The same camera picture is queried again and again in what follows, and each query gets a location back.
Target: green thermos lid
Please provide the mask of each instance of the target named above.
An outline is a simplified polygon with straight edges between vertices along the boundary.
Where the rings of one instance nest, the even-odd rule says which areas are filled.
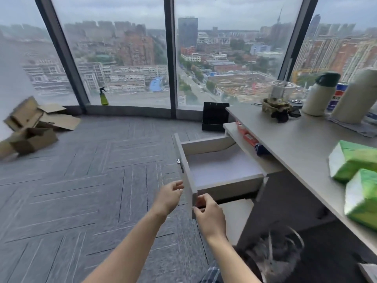
[[[316,78],[316,83],[320,86],[336,87],[340,80],[340,74],[337,72],[329,71],[321,74]]]

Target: black box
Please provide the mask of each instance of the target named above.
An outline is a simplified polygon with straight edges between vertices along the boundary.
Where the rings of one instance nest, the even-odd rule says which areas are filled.
[[[224,132],[225,129],[222,125],[228,123],[229,118],[227,107],[229,107],[229,103],[205,102],[203,105],[202,130]]]

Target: drawer lock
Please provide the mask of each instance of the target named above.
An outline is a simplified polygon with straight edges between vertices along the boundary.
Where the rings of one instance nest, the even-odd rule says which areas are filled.
[[[182,173],[183,173],[183,166],[182,166],[182,163],[181,163],[181,159],[177,159],[177,164],[181,166],[181,170],[182,170]]]

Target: plaid fabric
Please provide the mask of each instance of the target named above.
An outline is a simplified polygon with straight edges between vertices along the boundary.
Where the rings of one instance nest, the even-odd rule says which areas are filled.
[[[202,280],[198,283],[221,283],[220,281],[220,269],[219,267],[209,267]]]

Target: person's right hand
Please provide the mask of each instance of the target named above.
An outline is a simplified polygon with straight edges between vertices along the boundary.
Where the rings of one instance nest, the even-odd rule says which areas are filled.
[[[199,224],[200,231],[205,239],[209,241],[212,238],[227,239],[227,224],[222,208],[208,195],[200,195],[196,200],[196,206],[205,206],[204,209],[193,207],[196,215],[196,221]]]

